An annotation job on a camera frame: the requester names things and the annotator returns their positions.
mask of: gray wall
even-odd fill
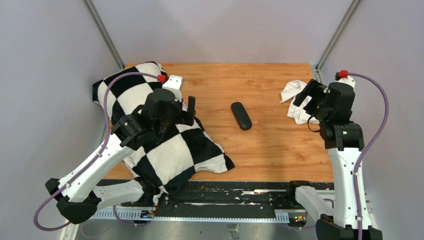
[[[365,157],[365,191],[385,240],[423,239],[424,2],[364,0],[323,69],[368,75],[386,90],[386,128]],[[378,129],[383,100],[366,80],[356,80],[353,121],[366,143]]]
[[[0,239],[56,240],[33,225],[44,183],[100,142],[91,84],[118,69],[81,0],[1,1],[0,32]],[[53,203],[40,220],[65,222]]]
[[[124,62],[316,64],[350,0],[93,0]]]

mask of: white cloth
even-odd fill
[[[290,106],[288,107],[287,117],[294,118],[294,121],[299,125],[307,123],[309,117],[311,116],[307,114],[304,110],[306,104],[308,104],[308,102],[311,100],[310,96],[307,96],[300,106],[293,105],[293,102],[295,101],[294,96],[302,92],[306,85],[307,84],[303,81],[294,80],[287,83],[284,90],[281,92],[280,103],[284,103],[287,100],[293,98],[290,103]],[[315,117],[313,117],[310,119],[309,123],[319,124],[320,122]]]

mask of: checkered cloth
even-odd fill
[[[117,76],[130,72],[166,75],[162,66],[156,62],[130,67],[96,82],[93,85],[93,101],[104,108],[103,98],[108,84]],[[107,96],[106,107],[112,124],[122,116],[131,114],[138,105],[143,105],[147,95],[161,87],[162,84],[156,79],[141,75],[126,76],[118,80]],[[141,176],[169,194],[177,193],[198,171],[223,173],[235,167],[223,148],[214,143],[205,132],[197,118],[193,126],[169,126],[158,144],[144,144],[123,161],[135,177]]]

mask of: wooden table surface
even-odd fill
[[[320,135],[287,117],[290,100],[280,103],[280,92],[288,82],[307,83],[313,78],[309,64],[163,63],[162,67],[168,75],[184,78],[184,99],[196,97],[196,117],[235,164],[221,174],[198,172],[193,180],[333,181]],[[251,129],[239,128],[230,107],[234,102],[243,103]],[[132,179],[133,175],[121,162],[106,178]]]

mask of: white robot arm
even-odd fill
[[[104,142],[68,175],[61,179],[51,178],[45,184],[52,195],[66,185],[55,197],[60,213],[73,224],[88,220],[97,210],[124,202],[151,203],[159,189],[142,177],[125,183],[96,186],[99,181],[122,159],[130,156],[143,144],[157,140],[170,124],[192,126],[195,115],[195,98],[188,99],[187,111],[183,111],[181,90],[183,78],[171,75],[155,89],[132,114],[123,116],[116,123],[104,151],[99,154]],[[81,171],[95,155],[97,160],[71,184],[69,180]]]
[[[355,99],[355,80],[347,76],[347,71],[344,75],[338,77],[337,73],[337,81],[330,83],[328,87],[312,79],[293,103],[300,106],[306,96],[312,97],[304,109],[319,120],[320,130],[317,132],[325,142],[333,169],[336,201],[334,209],[305,181],[292,186],[292,194],[295,202],[302,205],[316,222],[319,240],[356,240],[359,228],[364,233],[364,239],[380,240],[383,239],[382,232],[373,228],[370,214],[365,207],[362,167],[358,165],[359,168],[355,168],[364,149],[362,129],[350,121]],[[358,199],[362,209],[357,208]]]

